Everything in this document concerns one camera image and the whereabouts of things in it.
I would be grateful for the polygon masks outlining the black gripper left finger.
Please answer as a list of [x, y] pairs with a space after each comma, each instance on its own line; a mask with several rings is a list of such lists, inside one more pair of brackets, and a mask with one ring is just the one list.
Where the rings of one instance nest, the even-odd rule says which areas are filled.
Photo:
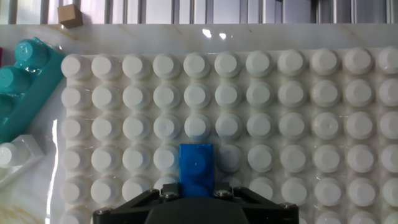
[[179, 198], [180, 184], [178, 182], [171, 184], [164, 184], [160, 196], [163, 198]]

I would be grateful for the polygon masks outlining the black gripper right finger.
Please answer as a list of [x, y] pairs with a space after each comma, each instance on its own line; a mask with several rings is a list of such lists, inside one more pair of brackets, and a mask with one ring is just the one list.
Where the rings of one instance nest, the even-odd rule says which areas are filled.
[[214, 184], [213, 195], [215, 197], [231, 197], [232, 190], [227, 182], [216, 182]]

